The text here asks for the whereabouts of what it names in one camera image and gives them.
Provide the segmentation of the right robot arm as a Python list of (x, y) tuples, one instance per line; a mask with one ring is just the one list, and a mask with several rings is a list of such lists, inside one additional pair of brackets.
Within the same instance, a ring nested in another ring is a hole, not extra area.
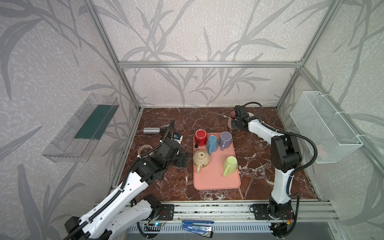
[[(291, 193), (292, 180), (294, 175), (312, 165), (318, 156), (318, 149), (315, 143), (309, 138), (300, 134), (285, 132), (278, 130), (262, 120), (263, 107), (260, 103), (255, 102), (260, 107), (258, 116), (250, 116), (247, 106), (251, 102), (244, 105), (235, 106), (235, 118), (231, 120), (234, 130), (247, 130), (256, 134), (258, 138), (267, 141), (271, 146), (271, 162), (275, 168), (275, 181), (269, 199), (269, 214), (274, 218), (278, 214), (288, 211), (291, 206), (291, 199), (298, 198), (298, 194)], [(313, 148), (313, 157), (305, 165), (300, 165), (303, 157), (300, 150), (298, 138), (306, 141)]]

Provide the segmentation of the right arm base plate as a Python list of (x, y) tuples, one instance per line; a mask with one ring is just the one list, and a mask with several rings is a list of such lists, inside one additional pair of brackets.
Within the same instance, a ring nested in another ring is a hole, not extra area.
[(282, 205), (275, 204), (253, 204), (249, 207), (256, 220), (293, 220), (295, 214), (291, 203)]

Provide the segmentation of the pink mug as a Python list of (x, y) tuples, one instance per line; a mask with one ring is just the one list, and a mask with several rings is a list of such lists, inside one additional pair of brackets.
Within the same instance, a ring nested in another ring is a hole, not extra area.
[(228, 123), (227, 123), (228, 128), (229, 128), (230, 130), (233, 129), (233, 128), (232, 128), (232, 120), (235, 119), (235, 116), (236, 116), (235, 111), (231, 111), (230, 114), (229, 114), (229, 117), (228, 117)]

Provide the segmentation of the pink plastic tray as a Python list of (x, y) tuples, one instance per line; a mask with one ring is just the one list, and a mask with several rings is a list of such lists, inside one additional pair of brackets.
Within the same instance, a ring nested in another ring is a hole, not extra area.
[[(207, 136), (214, 135), (218, 138), (221, 133), (207, 133)], [(193, 147), (194, 153), (198, 150), (205, 150), (206, 145), (198, 147), (197, 149)], [(232, 175), (223, 177), (223, 165), (224, 161), (230, 157), (236, 157), (233, 141), (229, 148), (224, 149), (223, 151), (218, 147), (218, 150), (210, 155), (210, 163), (201, 169), (200, 173), (196, 173), (197, 167), (194, 165), (194, 187), (195, 189), (202, 190), (224, 190), (224, 189), (237, 189), (241, 185), (241, 179), (239, 170)]]

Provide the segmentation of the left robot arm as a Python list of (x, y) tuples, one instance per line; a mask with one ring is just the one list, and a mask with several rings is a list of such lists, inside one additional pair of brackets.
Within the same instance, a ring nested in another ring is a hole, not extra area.
[(182, 137), (161, 140), (152, 150), (137, 156), (123, 182), (96, 207), (65, 223), (67, 240), (112, 240), (132, 225), (159, 215), (161, 204), (152, 195), (128, 210), (125, 207), (156, 180), (170, 165), (186, 167), (190, 154), (181, 148)]

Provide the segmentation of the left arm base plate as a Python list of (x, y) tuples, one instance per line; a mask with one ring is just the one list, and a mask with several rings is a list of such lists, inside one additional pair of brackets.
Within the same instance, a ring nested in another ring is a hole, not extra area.
[(151, 220), (159, 221), (171, 221), (174, 218), (175, 205), (173, 204), (160, 204), (152, 210), (152, 213), (149, 216)]

